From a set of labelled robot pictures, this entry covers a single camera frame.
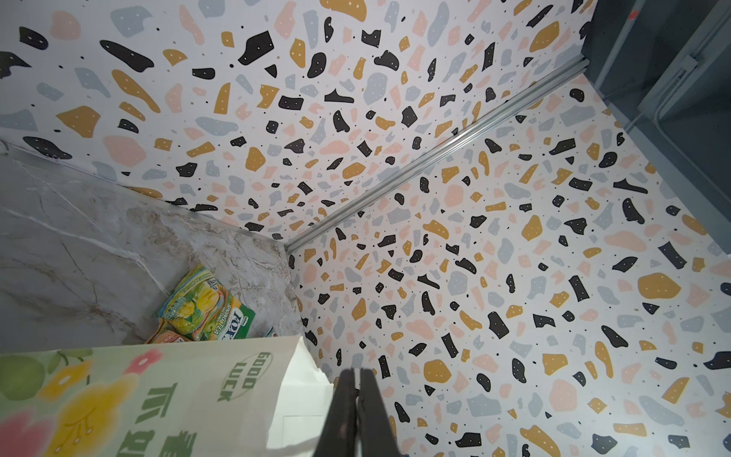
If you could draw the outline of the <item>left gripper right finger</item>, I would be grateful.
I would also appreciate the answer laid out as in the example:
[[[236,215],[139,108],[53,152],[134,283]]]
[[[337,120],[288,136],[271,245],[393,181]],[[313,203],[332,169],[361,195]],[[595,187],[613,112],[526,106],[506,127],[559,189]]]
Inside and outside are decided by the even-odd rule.
[[[358,436],[363,457],[399,457],[396,439],[375,374],[370,369],[360,371],[358,395]]]

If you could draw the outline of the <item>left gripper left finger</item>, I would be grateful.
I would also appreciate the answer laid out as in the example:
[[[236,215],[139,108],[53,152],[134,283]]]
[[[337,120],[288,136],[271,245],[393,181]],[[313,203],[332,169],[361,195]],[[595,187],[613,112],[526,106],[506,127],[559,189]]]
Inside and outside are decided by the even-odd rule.
[[[352,457],[357,428],[356,388],[353,369],[345,369],[333,393],[314,457]]]

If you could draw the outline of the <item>white paper bag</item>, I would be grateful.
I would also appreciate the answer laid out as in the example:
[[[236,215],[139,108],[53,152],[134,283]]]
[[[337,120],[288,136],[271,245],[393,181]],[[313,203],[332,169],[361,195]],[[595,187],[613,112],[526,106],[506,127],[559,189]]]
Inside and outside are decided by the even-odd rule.
[[[332,396],[299,337],[5,354],[1,452],[309,455]]]

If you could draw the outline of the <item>yellow green Fox's candy bag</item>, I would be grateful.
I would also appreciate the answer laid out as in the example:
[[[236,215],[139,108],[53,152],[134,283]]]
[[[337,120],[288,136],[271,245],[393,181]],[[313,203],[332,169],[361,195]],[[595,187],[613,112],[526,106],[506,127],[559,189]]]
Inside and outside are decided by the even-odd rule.
[[[181,279],[156,316],[190,342],[224,341],[247,338],[255,312],[199,264]]]

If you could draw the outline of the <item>pink orange Fox's candy bag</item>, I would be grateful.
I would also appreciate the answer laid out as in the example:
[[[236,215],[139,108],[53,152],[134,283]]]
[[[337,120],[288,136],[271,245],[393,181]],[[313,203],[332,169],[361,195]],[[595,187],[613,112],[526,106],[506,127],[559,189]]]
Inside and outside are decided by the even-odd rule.
[[[181,335],[167,320],[161,319],[155,333],[148,339],[147,344],[171,344],[190,342],[190,338]]]

